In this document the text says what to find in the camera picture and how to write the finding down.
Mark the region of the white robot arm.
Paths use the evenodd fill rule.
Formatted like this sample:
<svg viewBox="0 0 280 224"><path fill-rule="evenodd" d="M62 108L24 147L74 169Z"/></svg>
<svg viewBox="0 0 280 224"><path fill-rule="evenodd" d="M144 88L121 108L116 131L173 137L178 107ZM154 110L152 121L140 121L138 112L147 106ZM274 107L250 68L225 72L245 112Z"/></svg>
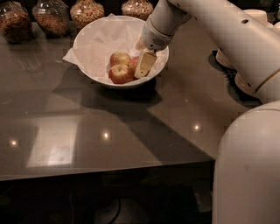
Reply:
<svg viewBox="0 0 280 224"><path fill-rule="evenodd" d="M164 50L195 18L261 101L220 141L213 224L280 224L280 36L228 0L159 0L138 47Z"/></svg>

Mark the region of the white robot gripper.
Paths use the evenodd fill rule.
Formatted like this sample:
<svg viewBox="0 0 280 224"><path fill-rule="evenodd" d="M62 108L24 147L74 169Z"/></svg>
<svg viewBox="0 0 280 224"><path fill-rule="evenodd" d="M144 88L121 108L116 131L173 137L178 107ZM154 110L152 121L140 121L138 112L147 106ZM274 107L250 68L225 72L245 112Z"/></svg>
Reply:
<svg viewBox="0 0 280 224"><path fill-rule="evenodd" d="M152 17L148 17L143 26L141 38L136 43L136 49L141 51L134 73L137 79L143 78L149 73L157 60L155 52L163 51L172 39L173 34L160 31L152 21Z"/></svg>

